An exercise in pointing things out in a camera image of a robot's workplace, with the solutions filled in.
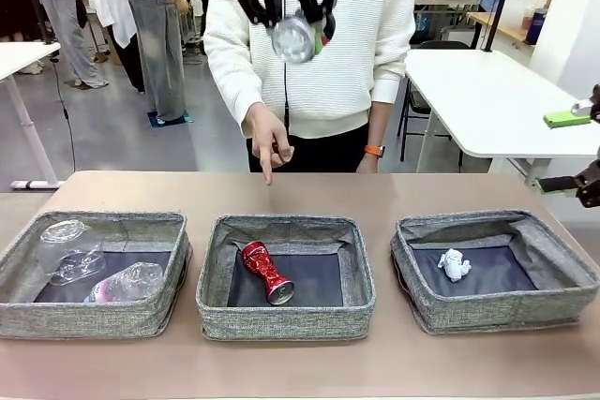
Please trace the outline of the person's right hand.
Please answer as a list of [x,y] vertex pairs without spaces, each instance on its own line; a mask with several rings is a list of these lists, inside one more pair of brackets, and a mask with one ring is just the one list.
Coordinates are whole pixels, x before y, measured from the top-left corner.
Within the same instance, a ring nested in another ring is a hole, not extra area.
[[263,179],[271,185],[274,169],[293,158],[294,147],[285,126],[262,102],[255,102],[247,111],[242,129],[251,138],[251,153],[259,160]]

